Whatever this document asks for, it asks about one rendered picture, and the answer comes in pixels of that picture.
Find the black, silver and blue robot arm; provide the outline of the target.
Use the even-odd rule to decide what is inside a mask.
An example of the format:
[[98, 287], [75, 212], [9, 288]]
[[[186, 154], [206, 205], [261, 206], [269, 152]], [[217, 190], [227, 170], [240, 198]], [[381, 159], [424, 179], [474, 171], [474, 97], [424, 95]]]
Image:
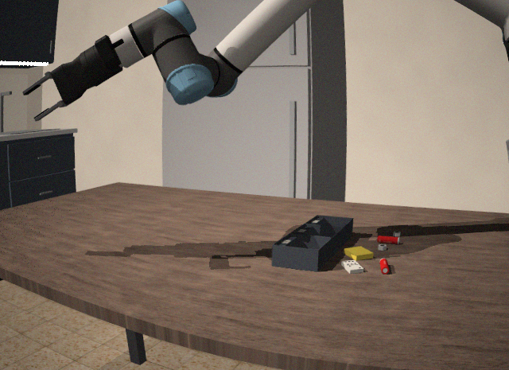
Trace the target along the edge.
[[[128, 27], [143, 57], [153, 55], [175, 102], [186, 105], [232, 93], [242, 72], [317, 1], [264, 0], [207, 56], [192, 42], [196, 23], [181, 0]], [[509, 61], [509, 0], [454, 1], [501, 28]]]

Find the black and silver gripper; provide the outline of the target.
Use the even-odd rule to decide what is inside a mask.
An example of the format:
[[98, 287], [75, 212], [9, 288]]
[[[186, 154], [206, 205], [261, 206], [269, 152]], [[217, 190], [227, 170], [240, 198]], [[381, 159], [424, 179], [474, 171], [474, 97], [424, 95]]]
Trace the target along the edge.
[[128, 68], [143, 58], [127, 25], [110, 37], [105, 35], [95, 41], [92, 47], [82, 52], [72, 62], [46, 72], [44, 77], [22, 93], [28, 95], [46, 80], [54, 80], [62, 100], [34, 117], [35, 121], [39, 121], [58, 107], [67, 107], [80, 98], [87, 89], [97, 87], [118, 74], [122, 67]]

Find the grey three-compartment bin rack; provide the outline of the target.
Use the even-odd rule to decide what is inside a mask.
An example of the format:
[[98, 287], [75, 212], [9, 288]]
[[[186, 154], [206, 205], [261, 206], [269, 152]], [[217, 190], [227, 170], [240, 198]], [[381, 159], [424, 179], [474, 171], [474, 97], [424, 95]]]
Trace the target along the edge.
[[318, 272], [352, 237], [352, 229], [353, 218], [316, 215], [272, 244], [272, 266]]

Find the red aa battery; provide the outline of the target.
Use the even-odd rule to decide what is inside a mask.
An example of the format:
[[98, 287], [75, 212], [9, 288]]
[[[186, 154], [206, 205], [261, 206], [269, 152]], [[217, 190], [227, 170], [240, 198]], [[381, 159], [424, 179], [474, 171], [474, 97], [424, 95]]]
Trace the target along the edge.
[[385, 275], [389, 272], [387, 259], [383, 258], [380, 260], [381, 272]]
[[377, 242], [378, 243], [396, 243], [396, 244], [399, 244], [400, 237], [378, 236]]

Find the yellow sticky note pad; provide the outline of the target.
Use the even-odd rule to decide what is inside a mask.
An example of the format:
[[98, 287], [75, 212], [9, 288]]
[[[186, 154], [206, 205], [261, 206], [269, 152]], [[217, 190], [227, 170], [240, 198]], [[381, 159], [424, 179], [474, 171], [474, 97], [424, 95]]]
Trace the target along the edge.
[[364, 247], [350, 247], [344, 249], [344, 254], [354, 259], [355, 261], [363, 259], [372, 259], [374, 253], [365, 249]]

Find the white domino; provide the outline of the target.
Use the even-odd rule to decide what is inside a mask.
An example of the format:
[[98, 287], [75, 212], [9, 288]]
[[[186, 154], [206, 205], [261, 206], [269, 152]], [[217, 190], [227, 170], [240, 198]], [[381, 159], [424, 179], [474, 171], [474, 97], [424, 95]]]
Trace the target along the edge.
[[363, 273], [363, 268], [355, 260], [342, 261], [341, 265], [349, 274]]

